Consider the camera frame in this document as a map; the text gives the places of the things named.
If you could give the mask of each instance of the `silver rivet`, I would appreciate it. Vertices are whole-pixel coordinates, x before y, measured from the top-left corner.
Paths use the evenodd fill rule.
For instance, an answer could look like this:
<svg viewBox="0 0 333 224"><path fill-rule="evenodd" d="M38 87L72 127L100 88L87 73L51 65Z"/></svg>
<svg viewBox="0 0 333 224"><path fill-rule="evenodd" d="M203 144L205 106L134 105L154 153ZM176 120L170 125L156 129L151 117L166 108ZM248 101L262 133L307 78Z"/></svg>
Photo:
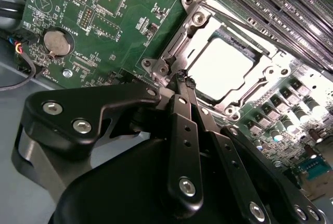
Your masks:
<svg viewBox="0 0 333 224"><path fill-rule="evenodd" d="M209 111L205 108L201 108L201 111L205 114L205 115L208 115L209 114Z"/></svg>
<svg viewBox="0 0 333 224"><path fill-rule="evenodd" d="M301 217L302 220L306 220L306 215L302 209L300 209L299 206L295 205L295 211L298 214L299 217Z"/></svg>
<svg viewBox="0 0 333 224"><path fill-rule="evenodd" d="M194 184L186 178L182 178L179 181L179 187L181 191L189 197L192 197L196 194L196 188L194 187Z"/></svg>
<svg viewBox="0 0 333 224"><path fill-rule="evenodd" d="M235 136L238 135L238 132L237 132L236 129L234 129L234 128L230 128L230 131L231 131Z"/></svg>
<svg viewBox="0 0 333 224"><path fill-rule="evenodd" d="M315 220L320 220L318 214L312 208L308 207L308 211Z"/></svg>
<svg viewBox="0 0 333 224"><path fill-rule="evenodd" d="M261 208L256 203L254 202L250 203L250 211L258 221L264 222L265 214L263 210L261 210Z"/></svg>
<svg viewBox="0 0 333 224"><path fill-rule="evenodd" d="M76 120L73 123L73 128L81 134L87 134L92 130L92 126L86 120Z"/></svg>
<svg viewBox="0 0 333 224"><path fill-rule="evenodd" d="M206 20L206 17L202 12L197 12L193 15L193 22L197 26L203 25L205 20Z"/></svg>
<svg viewBox="0 0 333 224"><path fill-rule="evenodd" d="M62 107L58 103L49 102L43 105L43 110L50 115L59 115L62 112Z"/></svg>
<svg viewBox="0 0 333 224"><path fill-rule="evenodd" d="M151 89L148 89L147 92L152 96L156 96L156 92Z"/></svg>
<svg viewBox="0 0 333 224"><path fill-rule="evenodd" d="M64 77L70 78L70 77L73 76L73 72L72 72L71 70L69 70L69 69L64 69L64 70L62 71L62 75L63 75Z"/></svg>
<svg viewBox="0 0 333 224"><path fill-rule="evenodd" d="M180 103L186 104L186 100L184 98L178 98Z"/></svg>

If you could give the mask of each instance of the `electrical component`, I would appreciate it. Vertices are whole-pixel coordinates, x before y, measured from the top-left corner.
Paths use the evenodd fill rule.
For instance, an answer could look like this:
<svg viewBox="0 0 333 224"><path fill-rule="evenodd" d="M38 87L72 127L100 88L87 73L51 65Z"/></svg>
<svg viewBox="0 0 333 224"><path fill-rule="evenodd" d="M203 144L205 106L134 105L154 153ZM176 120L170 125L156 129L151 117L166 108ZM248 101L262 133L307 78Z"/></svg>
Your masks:
<svg viewBox="0 0 333 224"><path fill-rule="evenodd" d="M282 122L283 126L286 128L287 132L292 133L296 130L296 126L293 124L293 122L289 118L286 118L281 122Z"/></svg>
<svg viewBox="0 0 333 224"><path fill-rule="evenodd" d="M262 145L261 145L260 140L255 140L255 141L253 141L253 144L254 144L254 146L255 146L259 151L262 151L262 150L263 150L263 147L262 147Z"/></svg>
<svg viewBox="0 0 333 224"><path fill-rule="evenodd" d="M318 176L321 176L331 170L331 167L320 156L316 156L301 163L299 168L308 173L307 180L316 179Z"/></svg>
<svg viewBox="0 0 333 224"><path fill-rule="evenodd" d="M280 117L280 114L273 110L272 107L265 105L263 111L272 120L277 120Z"/></svg>
<svg viewBox="0 0 333 224"><path fill-rule="evenodd" d="M255 120L264 128L267 128L268 126L271 125L271 122L267 120L263 115L258 114L255 116Z"/></svg>
<svg viewBox="0 0 333 224"><path fill-rule="evenodd" d="M307 115L303 110L301 109L296 109L293 110L293 112L295 113L296 117L299 119L299 121L303 124L306 123L307 121L309 121L310 117L309 115Z"/></svg>
<svg viewBox="0 0 333 224"><path fill-rule="evenodd" d="M303 96L306 96L310 93L310 90L298 80L295 80L293 83L291 83L291 87Z"/></svg>
<svg viewBox="0 0 333 224"><path fill-rule="evenodd" d="M70 54L74 49L72 35L61 28L51 28L44 34L44 47L52 58L61 58Z"/></svg>
<svg viewBox="0 0 333 224"><path fill-rule="evenodd" d="M260 128L255 122L250 121L247 124L249 130L252 132L253 136L258 136L262 132L262 128Z"/></svg>
<svg viewBox="0 0 333 224"><path fill-rule="evenodd" d="M306 103L307 107L309 107L310 111L313 114L318 114L322 111L323 107L321 107L314 99L310 99Z"/></svg>
<svg viewBox="0 0 333 224"><path fill-rule="evenodd" d="M281 161L275 161L273 164L274 164L274 167L276 167L276 168L281 168L283 166Z"/></svg>
<svg viewBox="0 0 333 224"><path fill-rule="evenodd" d="M278 130L276 130L276 129L271 130L271 131L270 131L270 134L271 134L271 136L272 136L272 138L273 138L273 140L274 140L275 142L280 142L280 141L283 140L283 136L282 136L281 133L280 133Z"/></svg>
<svg viewBox="0 0 333 224"><path fill-rule="evenodd" d="M271 98L271 102L281 112L286 112L290 109L290 107L287 106L285 103L283 103L282 100L277 95Z"/></svg>
<svg viewBox="0 0 333 224"><path fill-rule="evenodd" d="M288 100L293 105L298 104L301 101L299 97L297 97L294 93L292 93L286 88L280 90L280 93L286 100Z"/></svg>
<svg viewBox="0 0 333 224"><path fill-rule="evenodd" d="M315 129L310 129L309 130L309 135L312 137L312 139L316 142L316 143L320 143L323 141L323 138L320 137L320 135L318 134L318 132Z"/></svg>
<svg viewBox="0 0 333 224"><path fill-rule="evenodd" d="M308 157L311 159L315 159L318 156L318 154L308 144L304 146L304 150Z"/></svg>

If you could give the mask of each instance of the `green circuit board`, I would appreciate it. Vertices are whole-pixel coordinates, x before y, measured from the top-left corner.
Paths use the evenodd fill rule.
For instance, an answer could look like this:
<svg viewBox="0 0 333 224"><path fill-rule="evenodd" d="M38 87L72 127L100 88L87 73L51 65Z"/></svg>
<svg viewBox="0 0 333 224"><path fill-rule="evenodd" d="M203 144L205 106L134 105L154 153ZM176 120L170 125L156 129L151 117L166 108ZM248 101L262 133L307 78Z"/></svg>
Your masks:
<svg viewBox="0 0 333 224"><path fill-rule="evenodd" d="M230 0L217 0L240 19L249 16ZM164 48L178 30L187 14L181 0L27 0L21 27L41 36L40 41L24 51L34 62L44 67L43 75L64 88L114 85L143 81L151 83L143 69L144 58L158 59ZM66 30L73 38L73 50L69 55L51 59L43 43L45 31L52 28ZM73 76L63 76L69 69ZM309 80L311 72L294 60L292 75L278 81L263 97L246 104L241 109L238 122L216 119L220 124L234 124L252 140L259 139L266 145L263 153L272 161L282 161L286 166L303 161L303 146L311 143L306 137L298 142L310 128L324 130L325 136L332 133L333 117L324 115L300 127L297 135L291 136L279 121L270 128L278 129L284 136L282 142L274 142L268 132L253 136L247 123L261 113L262 104L282 87L290 87L296 77L313 91L315 98L322 98L321 105L332 109L333 88L316 76Z"/></svg>
<svg viewBox="0 0 333 224"><path fill-rule="evenodd" d="M226 6L233 10L231 3ZM50 60L41 39L25 51L64 88L117 83L115 74L150 81L141 60L157 59L185 17L181 0L28 0L22 27L40 35L52 27L65 29L74 50ZM62 75L66 68L73 71L70 79Z"/></svg>

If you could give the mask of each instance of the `motherboard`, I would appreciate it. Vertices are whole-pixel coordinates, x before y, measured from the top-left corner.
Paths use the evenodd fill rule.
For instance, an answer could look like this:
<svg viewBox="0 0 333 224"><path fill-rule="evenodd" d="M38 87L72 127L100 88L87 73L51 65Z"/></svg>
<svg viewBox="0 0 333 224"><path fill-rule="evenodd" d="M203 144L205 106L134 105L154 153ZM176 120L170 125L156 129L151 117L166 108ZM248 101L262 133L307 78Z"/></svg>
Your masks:
<svg viewBox="0 0 333 224"><path fill-rule="evenodd" d="M21 28L40 37L24 51L64 88L166 86L187 69L216 123L282 170L302 169L333 132L333 83L305 64L333 68L324 0L27 0Z"/></svg>

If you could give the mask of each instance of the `capacitor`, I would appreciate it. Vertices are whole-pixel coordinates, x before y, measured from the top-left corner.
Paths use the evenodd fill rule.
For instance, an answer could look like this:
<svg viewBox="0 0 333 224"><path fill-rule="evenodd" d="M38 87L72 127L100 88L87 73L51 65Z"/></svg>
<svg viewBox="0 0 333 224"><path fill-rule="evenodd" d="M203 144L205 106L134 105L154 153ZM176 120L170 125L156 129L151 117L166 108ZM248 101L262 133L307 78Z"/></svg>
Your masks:
<svg viewBox="0 0 333 224"><path fill-rule="evenodd" d="M296 126L289 118L283 120L282 124L286 128L287 132L294 132L296 130Z"/></svg>
<svg viewBox="0 0 333 224"><path fill-rule="evenodd" d="M306 123L310 117L303 110L294 111L296 117L301 121L301 123Z"/></svg>
<svg viewBox="0 0 333 224"><path fill-rule="evenodd" d="M308 157L310 157L311 159L315 159L317 157L317 153L311 148L310 145L305 145L304 146L304 150L306 152L306 154L308 155Z"/></svg>
<svg viewBox="0 0 333 224"><path fill-rule="evenodd" d="M260 150L260 151L263 150L263 147L262 147L262 145L261 145L260 140L255 140L255 141L253 141L253 144L254 144L254 146L255 146L258 150Z"/></svg>
<svg viewBox="0 0 333 224"><path fill-rule="evenodd" d="M280 141L283 140L283 136L276 129L271 130L270 134L271 134L273 140L276 141L276 142L280 142Z"/></svg>
<svg viewBox="0 0 333 224"><path fill-rule="evenodd" d="M274 164L274 167L276 167L276 168L282 167L282 162L280 162L280 161L275 161L273 164Z"/></svg>
<svg viewBox="0 0 333 224"><path fill-rule="evenodd" d="M309 107L310 111L314 114L319 113L322 107L313 99L309 100L306 105Z"/></svg>
<svg viewBox="0 0 333 224"><path fill-rule="evenodd" d="M312 137L312 139L316 143L320 143L320 142L323 141L322 137L320 137L320 135L318 134L318 132L315 129L310 129L309 130L309 135Z"/></svg>

